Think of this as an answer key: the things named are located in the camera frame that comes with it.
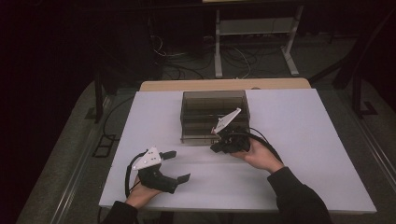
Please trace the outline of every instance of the table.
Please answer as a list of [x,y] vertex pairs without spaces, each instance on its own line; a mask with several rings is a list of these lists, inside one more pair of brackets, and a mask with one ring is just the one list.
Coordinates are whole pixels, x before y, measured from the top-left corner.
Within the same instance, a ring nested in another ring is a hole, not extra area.
[[[175,194],[157,196],[147,209],[276,211],[276,196],[265,179],[268,176],[266,172],[229,155],[216,154],[208,146],[183,145],[179,140],[183,91],[246,89],[250,126],[266,136],[285,164],[318,193],[331,212],[375,212],[317,91],[309,89],[306,80],[213,81],[211,84],[206,80],[150,81],[142,85],[126,121],[100,206],[109,207],[116,200],[125,200],[123,180],[126,166],[135,155],[156,146],[162,152],[177,151],[175,158],[163,162],[163,174],[177,177],[191,173],[191,179],[178,186]],[[271,90],[250,90],[253,87]]]

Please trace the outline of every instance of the floor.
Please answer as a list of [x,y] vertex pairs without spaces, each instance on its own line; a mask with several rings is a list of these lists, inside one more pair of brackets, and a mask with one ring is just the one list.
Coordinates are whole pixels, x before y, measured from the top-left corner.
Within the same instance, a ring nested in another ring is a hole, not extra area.
[[[328,43],[327,35],[298,36],[291,55],[300,77],[312,77],[343,58],[353,47],[354,39],[335,39]],[[163,64],[163,79],[214,78],[213,45],[205,39],[202,52],[183,52],[181,49],[157,49],[167,52]],[[224,78],[290,77],[280,52],[285,36],[233,36],[221,40]],[[373,147],[380,147],[396,164],[396,115],[366,82],[362,86],[363,101],[370,102],[378,115],[357,119],[350,109],[350,93],[335,90],[331,83],[333,72],[312,85],[318,90],[347,154],[361,181],[371,196],[377,213],[366,215],[332,214],[334,223],[394,223],[396,220],[396,188],[391,177],[377,162]],[[103,132],[120,137],[129,107],[137,89],[125,87],[117,95],[107,96],[105,114],[95,124],[93,84],[81,94],[64,131],[43,170],[31,196],[21,212],[18,223],[97,223],[108,212],[99,210],[108,169],[117,150],[112,146],[107,158],[92,157]],[[99,148],[98,154],[106,154]],[[142,219],[157,220],[157,213],[142,213]],[[279,223],[277,214],[243,214],[234,216],[233,223]]]

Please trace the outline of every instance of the right hand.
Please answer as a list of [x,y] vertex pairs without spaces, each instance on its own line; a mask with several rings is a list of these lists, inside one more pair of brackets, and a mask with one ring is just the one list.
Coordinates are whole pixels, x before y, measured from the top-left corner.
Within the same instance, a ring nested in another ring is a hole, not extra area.
[[259,141],[249,138],[249,142],[249,151],[238,151],[231,153],[231,155],[244,160],[257,169],[266,170],[271,174],[284,167],[283,163]]

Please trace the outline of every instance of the black sleeve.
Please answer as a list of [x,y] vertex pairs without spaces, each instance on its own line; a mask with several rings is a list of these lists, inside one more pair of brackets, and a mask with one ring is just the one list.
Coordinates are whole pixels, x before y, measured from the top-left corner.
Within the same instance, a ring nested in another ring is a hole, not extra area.
[[326,205],[308,186],[303,185],[288,167],[268,176],[276,193],[276,204],[283,223],[331,224]]
[[102,224],[131,224],[137,216],[137,209],[127,203],[114,202]]

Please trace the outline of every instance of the left hand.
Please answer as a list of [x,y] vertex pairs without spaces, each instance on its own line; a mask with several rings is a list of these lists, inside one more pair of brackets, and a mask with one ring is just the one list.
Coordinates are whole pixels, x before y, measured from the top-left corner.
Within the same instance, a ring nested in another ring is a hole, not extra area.
[[136,176],[136,179],[134,180],[135,187],[132,189],[127,200],[125,201],[136,209],[145,206],[157,194],[162,193],[160,190],[150,189],[143,186],[141,183],[139,183],[139,181],[139,177]]

